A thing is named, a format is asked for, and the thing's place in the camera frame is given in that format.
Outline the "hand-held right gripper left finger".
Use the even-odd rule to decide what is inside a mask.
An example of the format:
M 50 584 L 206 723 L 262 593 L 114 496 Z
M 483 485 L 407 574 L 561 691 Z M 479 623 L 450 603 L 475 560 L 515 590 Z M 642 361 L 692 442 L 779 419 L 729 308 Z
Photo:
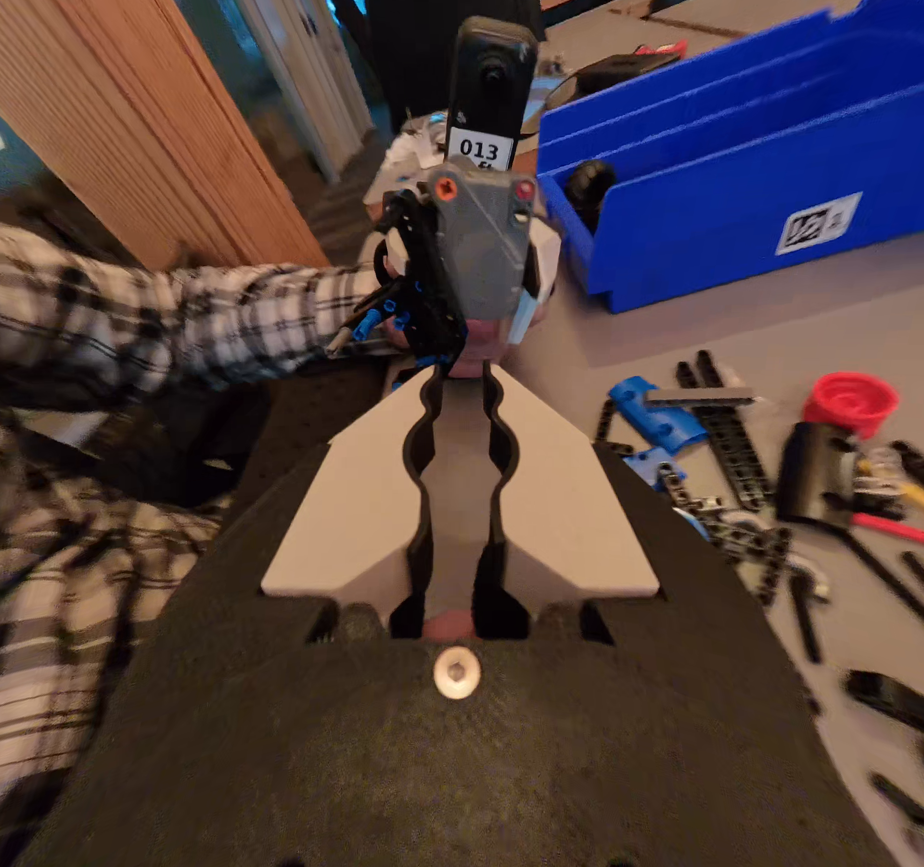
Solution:
M 422 474 L 444 378 L 430 366 L 333 437 L 261 583 L 276 598 L 374 610 L 391 635 L 422 635 L 433 525 Z

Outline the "person's plaid shirt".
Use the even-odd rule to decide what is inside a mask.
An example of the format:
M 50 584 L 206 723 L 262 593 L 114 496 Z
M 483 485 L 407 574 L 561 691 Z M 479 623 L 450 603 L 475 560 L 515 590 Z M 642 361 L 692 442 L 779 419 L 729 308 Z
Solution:
M 230 497 L 139 502 L 1 430 L 2 804 L 44 791 L 90 744 L 108 696 L 220 528 Z

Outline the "person's left hand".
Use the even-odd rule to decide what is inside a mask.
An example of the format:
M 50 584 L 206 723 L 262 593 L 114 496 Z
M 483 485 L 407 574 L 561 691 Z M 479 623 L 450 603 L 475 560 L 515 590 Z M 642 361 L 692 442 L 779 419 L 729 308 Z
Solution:
M 449 377 L 457 380 L 478 379 L 482 374 L 483 362 L 499 363 L 508 350 L 506 338 L 509 326 L 508 319 L 469 321 L 466 347 L 449 372 Z M 381 326 L 381 333 L 403 361 L 411 363 L 414 360 L 405 335 L 394 328 L 393 319 Z

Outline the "dark grey toy beam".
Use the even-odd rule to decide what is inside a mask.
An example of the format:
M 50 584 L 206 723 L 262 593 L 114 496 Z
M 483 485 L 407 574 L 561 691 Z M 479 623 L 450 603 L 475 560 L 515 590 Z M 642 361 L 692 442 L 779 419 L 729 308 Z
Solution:
M 642 401 L 654 409 L 730 408 L 750 406 L 757 397 L 749 388 L 676 388 L 648 389 Z

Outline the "thin black toy axle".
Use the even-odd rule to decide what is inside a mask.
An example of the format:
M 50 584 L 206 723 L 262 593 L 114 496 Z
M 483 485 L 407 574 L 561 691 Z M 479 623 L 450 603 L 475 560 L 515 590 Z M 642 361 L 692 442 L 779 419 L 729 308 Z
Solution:
M 871 572 L 889 591 L 921 622 L 923 622 L 923 603 L 906 584 L 904 584 L 884 563 L 873 555 L 859 539 L 846 530 L 836 530 L 834 535 L 848 550 Z

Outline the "short black toy axle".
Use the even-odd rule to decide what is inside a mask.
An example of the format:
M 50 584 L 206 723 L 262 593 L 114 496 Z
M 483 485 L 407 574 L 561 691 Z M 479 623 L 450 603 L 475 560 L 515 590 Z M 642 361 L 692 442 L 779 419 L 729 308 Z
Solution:
M 824 654 L 812 618 L 812 607 L 821 600 L 816 595 L 814 578 L 806 571 L 793 571 L 788 590 L 805 656 L 812 665 L 822 665 Z

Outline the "toy brick motor assembly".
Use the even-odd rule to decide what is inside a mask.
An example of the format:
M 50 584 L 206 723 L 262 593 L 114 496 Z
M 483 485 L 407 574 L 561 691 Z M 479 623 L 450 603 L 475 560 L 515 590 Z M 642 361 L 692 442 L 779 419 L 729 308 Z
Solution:
M 449 376 L 471 320 L 511 320 L 521 289 L 537 183 L 516 171 L 477 168 L 453 158 L 414 189 L 386 194 L 373 226 L 378 281 L 328 346 L 367 341 L 390 319 L 403 333 L 417 370 Z M 410 252 L 410 273 L 385 271 L 385 233 L 397 227 Z

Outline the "blue storage bin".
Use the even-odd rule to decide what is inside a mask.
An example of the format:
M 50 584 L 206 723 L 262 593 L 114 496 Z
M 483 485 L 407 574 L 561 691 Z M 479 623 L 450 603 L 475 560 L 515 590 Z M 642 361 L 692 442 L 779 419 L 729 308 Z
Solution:
M 862 0 L 547 113 L 537 176 L 612 313 L 922 232 L 923 0 Z M 564 194 L 603 159 L 594 235 Z

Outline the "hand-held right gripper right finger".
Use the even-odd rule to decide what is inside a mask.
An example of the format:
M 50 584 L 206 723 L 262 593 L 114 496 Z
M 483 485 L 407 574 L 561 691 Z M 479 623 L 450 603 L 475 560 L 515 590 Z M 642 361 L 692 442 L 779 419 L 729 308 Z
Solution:
M 660 590 L 590 439 L 501 367 L 482 368 L 499 479 L 471 613 L 481 639 L 524 639 L 543 611 Z

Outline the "red toy wheel hub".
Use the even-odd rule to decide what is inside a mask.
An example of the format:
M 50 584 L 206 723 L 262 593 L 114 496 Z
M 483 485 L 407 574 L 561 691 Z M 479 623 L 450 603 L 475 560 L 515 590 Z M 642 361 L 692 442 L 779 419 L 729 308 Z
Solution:
M 802 409 L 802 421 L 826 423 L 869 441 L 898 408 L 900 397 L 877 376 L 838 372 L 821 376 Z

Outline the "small blue toy brick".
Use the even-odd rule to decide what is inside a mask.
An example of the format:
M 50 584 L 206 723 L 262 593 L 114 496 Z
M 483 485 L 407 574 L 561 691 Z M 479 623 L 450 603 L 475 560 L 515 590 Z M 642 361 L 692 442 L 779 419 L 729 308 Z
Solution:
M 662 477 L 664 467 L 670 469 L 678 480 L 687 480 L 687 473 L 662 447 L 655 446 L 623 457 L 623 461 L 655 491 L 664 492 L 666 490 Z

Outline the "pile of black toy beams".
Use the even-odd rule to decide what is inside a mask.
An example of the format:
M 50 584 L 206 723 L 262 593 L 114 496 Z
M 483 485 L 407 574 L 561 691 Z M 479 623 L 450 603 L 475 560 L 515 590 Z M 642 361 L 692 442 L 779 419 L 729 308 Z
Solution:
M 658 465 L 657 479 L 673 509 L 722 554 L 745 589 L 763 610 L 769 610 L 788 564 L 790 530 L 748 511 L 726 509 L 718 498 L 691 497 L 683 480 L 667 462 Z

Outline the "white toy connector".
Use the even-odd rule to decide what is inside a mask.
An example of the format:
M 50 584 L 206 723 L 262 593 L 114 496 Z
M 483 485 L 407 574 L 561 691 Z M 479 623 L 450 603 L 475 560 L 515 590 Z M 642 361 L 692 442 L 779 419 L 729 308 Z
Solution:
M 906 475 L 899 454 L 890 446 L 860 454 L 853 488 L 855 494 L 897 500 L 904 494 Z

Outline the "black pouch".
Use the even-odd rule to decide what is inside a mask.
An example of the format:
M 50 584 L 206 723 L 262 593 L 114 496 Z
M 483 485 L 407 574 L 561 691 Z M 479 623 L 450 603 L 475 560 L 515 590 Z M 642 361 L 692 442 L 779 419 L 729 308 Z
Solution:
M 658 47 L 639 46 L 584 66 L 575 74 L 575 96 L 583 98 L 675 64 L 687 56 L 687 39 Z

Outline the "red toy axle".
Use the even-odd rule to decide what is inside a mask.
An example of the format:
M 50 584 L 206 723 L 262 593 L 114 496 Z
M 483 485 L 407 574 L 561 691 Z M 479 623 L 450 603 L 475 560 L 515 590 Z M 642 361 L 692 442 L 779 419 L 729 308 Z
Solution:
M 895 521 L 893 519 L 858 512 L 853 514 L 852 525 L 861 529 L 891 536 L 905 542 L 915 543 L 921 547 L 924 543 L 923 529 L 908 525 L 902 521 Z

